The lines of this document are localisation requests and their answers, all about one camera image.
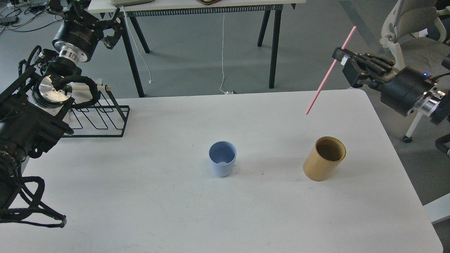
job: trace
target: blue cup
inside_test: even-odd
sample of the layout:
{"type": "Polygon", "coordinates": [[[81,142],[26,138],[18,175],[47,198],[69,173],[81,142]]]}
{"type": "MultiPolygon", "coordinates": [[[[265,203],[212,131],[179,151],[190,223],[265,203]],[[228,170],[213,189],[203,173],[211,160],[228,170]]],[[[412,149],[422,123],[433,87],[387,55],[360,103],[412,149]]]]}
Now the blue cup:
{"type": "Polygon", "coordinates": [[[236,148],[228,141],[218,141],[209,148],[209,160],[216,175],[228,176],[236,161],[236,148]]]}

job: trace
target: pink stick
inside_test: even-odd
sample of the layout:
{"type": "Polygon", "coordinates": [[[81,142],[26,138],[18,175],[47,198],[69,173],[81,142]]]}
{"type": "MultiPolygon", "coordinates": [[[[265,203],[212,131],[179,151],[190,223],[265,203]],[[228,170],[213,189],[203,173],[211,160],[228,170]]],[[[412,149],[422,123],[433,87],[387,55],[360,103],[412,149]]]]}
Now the pink stick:
{"type": "MultiPolygon", "coordinates": [[[[350,38],[351,38],[351,36],[353,35],[353,33],[355,32],[355,30],[356,30],[356,26],[354,26],[354,27],[351,29],[350,33],[349,33],[348,36],[347,36],[347,39],[345,40],[344,44],[342,45],[342,49],[345,49],[345,47],[347,46],[348,41],[350,40],[350,38]]],[[[312,105],[314,104],[315,100],[316,100],[317,97],[319,96],[320,91],[322,90],[322,88],[323,88],[325,82],[326,82],[327,79],[328,79],[328,76],[330,75],[331,71],[333,70],[333,68],[334,68],[334,66],[336,65],[337,62],[338,62],[337,60],[334,60],[333,63],[331,64],[330,68],[328,69],[327,73],[325,74],[324,79],[322,80],[321,84],[319,85],[319,88],[318,88],[317,91],[315,92],[314,97],[312,98],[310,104],[308,105],[308,108],[306,108],[305,115],[308,115],[309,111],[310,111],[311,108],[312,108],[312,105]]]]}

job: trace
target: table leg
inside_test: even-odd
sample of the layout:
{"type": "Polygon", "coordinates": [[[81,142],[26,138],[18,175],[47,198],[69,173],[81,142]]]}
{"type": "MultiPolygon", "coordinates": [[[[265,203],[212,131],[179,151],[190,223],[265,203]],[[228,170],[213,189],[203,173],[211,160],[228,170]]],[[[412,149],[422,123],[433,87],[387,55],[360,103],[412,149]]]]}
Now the table leg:
{"type": "Polygon", "coordinates": [[[261,31],[259,32],[258,47],[262,46],[264,34],[266,33],[267,22],[269,21],[270,10],[264,11],[264,17],[262,19],[261,31]]]}
{"type": "MultiPolygon", "coordinates": [[[[122,24],[125,24],[125,19],[120,18],[122,24]]],[[[133,49],[131,48],[130,37],[128,36],[128,31],[124,25],[125,32],[122,35],[123,44],[125,44],[126,55],[128,56],[128,61],[130,62],[131,73],[135,80],[136,89],[140,98],[144,97],[144,90],[142,89],[142,83],[140,82],[140,76],[138,72],[138,67],[136,66],[135,56],[133,55],[133,49]]]]}
{"type": "Polygon", "coordinates": [[[272,58],[270,60],[269,89],[275,85],[275,69],[277,66],[278,40],[280,36],[281,10],[275,11],[274,37],[272,40],[272,58]]]}
{"type": "Polygon", "coordinates": [[[150,53],[149,46],[147,45],[147,42],[145,41],[145,37],[142,34],[142,31],[140,29],[138,21],[136,20],[136,17],[129,17],[129,18],[131,20],[131,23],[133,24],[133,27],[134,27],[134,29],[136,31],[136,34],[138,35],[138,38],[139,38],[139,40],[140,40],[140,42],[142,44],[142,47],[144,48],[144,52],[147,53],[147,54],[150,53]]]}

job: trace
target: metal rack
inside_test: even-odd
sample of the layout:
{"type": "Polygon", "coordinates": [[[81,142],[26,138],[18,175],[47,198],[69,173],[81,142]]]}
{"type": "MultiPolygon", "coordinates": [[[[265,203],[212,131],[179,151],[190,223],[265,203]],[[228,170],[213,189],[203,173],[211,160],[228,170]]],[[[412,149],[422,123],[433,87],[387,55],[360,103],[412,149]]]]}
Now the metal rack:
{"type": "Polygon", "coordinates": [[[106,90],[108,99],[103,92],[100,100],[94,106],[77,109],[67,113],[69,126],[74,130],[72,136],[64,135],[64,138],[80,137],[122,137],[125,132],[130,107],[119,105],[111,91],[106,90]]]}

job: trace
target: wooden cup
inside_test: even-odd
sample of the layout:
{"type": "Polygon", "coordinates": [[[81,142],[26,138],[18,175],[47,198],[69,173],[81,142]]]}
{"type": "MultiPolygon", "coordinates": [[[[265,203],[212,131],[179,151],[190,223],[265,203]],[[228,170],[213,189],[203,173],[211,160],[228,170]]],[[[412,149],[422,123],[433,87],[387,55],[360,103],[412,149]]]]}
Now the wooden cup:
{"type": "Polygon", "coordinates": [[[340,140],[330,136],[321,137],[303,163],[303,171],[309,179],[323,181],[345,155],[345,146],[340,140]]]}

